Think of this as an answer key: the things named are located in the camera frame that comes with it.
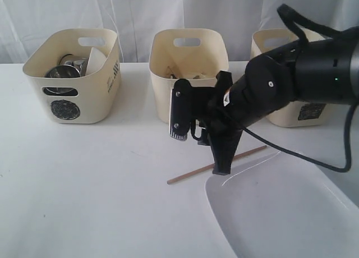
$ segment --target black strap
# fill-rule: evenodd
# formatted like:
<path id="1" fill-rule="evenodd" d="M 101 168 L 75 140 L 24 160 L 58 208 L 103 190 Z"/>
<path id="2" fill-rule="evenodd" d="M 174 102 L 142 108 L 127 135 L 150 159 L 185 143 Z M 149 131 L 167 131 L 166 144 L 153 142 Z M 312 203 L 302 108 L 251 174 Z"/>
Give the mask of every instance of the black strap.
<path id="1" fill-rule="evenodd" d="M 300 29 L 298 25 L 312 30 L 318 34 L 327 36 L 329 38 L 335 38 L 341 33 L 340 31 L 334 30 L 325 25 L 317 24 L 303 17 L 297 11 L 295 11 L 286 4 L 282 4 L 281 6 L 279 6 L 277 8 L 277 12 L 286 27 L 299 38 L 300 45 L 306 45 L 309 41 L 304 31 Z"/>

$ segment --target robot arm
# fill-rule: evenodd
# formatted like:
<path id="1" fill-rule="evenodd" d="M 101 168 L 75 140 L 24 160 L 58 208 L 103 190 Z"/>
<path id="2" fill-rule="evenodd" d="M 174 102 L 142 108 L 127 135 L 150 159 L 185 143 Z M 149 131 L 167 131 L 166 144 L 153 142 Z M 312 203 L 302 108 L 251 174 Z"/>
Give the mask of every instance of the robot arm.
<path id="1" fill-rule="evenodd" d="M 299 39 L 249 61 L 235 83 L 229 72 L 217 74 L 215 87 L 192 87 L 176 81 L 171 95 L 170 135 L 187 133 L 211 146 L 214 174 L 230 174 L 242 130 L 289 102 L 355 104 L 359 100 L 359 28 L 338 32 L 302 17 L 286 5 L 278 8 L 285 25 Z M 308 42 L 294 24 L 330 38 Z M 195 136 L 196 121 L 202 128 Z"/>

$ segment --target white table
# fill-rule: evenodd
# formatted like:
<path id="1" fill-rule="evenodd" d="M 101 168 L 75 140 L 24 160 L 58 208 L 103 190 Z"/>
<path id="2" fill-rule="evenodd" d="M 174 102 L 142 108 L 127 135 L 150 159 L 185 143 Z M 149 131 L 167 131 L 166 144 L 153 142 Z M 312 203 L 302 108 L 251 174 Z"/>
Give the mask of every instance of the white table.
<path id="1" fill-rule="evenodd" d="M 231 63 L 234 77 L 245 64 Z M 166 184 L 213 158 L 209 147 L 169 137 L 156 115 L 147 63 L 121 64 L 112 112 L 93 125 L 48 120 L 21 67 L 0 65 L 0 257 L 235 257 L 206 198 L 211 173 Z M 321 127 L 262 120 L 251 129 L 342 165 L 346 110 Z M 358 124 L 353 129 L 358 152 Z M 260 145 L 243 134 L 237 151 Z M 353 172 L 328 172 L 357 204 L 358 160 Z"/>

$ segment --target black circular logo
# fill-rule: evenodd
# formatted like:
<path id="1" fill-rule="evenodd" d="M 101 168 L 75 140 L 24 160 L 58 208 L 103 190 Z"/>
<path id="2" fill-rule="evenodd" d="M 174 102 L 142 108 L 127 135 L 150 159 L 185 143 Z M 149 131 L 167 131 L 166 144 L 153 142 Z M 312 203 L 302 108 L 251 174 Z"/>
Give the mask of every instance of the black circular logo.
<path id="1" fill-rule="evenodd" d="M 51 103 L 52 113 L 59 119 L 72 120 L 80 116 L 79 107 L 67 100 L 55 100 Z"/>

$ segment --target white plastic tray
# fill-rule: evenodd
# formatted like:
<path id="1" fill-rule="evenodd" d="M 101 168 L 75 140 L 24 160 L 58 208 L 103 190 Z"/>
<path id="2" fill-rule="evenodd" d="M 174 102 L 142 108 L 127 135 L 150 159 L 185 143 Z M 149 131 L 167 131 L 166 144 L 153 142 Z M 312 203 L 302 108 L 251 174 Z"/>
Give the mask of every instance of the white plastic tray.
<path id="1" fill-rule="evenodd" d="M 274 153 L 213 175 L 206 193 L 238 257 L 359 257 L 359 209 L 311 163 Z"/>

